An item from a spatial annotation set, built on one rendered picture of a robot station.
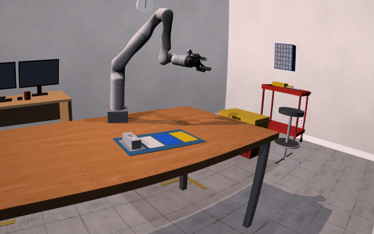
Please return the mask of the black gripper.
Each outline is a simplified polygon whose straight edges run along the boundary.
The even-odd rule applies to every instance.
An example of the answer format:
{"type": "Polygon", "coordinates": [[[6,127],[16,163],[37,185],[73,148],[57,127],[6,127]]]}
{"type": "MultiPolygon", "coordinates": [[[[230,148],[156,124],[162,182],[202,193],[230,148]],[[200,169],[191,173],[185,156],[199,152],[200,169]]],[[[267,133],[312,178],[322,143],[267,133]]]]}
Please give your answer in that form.
{"type": "Polygon", "coordinates": [[[205,71],[210,71],[211,67],[203,66],[203,64],[201,64],[200,61],[206,61],[206,60],[207,60],[206,57],[199,56],[198,53],[192,53],[185,58],[184,63],[186,67],[189,67],[189,68],[196,67],[197,71],[205,72],[205,71]]]}

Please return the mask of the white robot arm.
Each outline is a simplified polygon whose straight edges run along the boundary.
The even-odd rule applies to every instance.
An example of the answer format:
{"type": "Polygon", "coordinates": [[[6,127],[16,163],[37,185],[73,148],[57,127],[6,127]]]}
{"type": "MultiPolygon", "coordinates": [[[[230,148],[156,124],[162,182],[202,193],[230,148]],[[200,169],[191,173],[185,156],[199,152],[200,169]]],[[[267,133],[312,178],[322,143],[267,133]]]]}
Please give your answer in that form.
{"type": "Polygon", "coordinates": [[[111,86],[110,109],[120,111],[124,109],[125,66],[132,56],[139,51],[151,38],[152,33],[159,23],[163,23],[160,37],[159,62],[166,65],[172,62],[174,65],[185,66],[185,58],[192,54],[187,49],[187,55],[178,55],[169,52],[171,50],[171,29],[173,11],[168,8],[158,9],[149,21],[132,37],[125,49],[111,62],[111,86]]]}

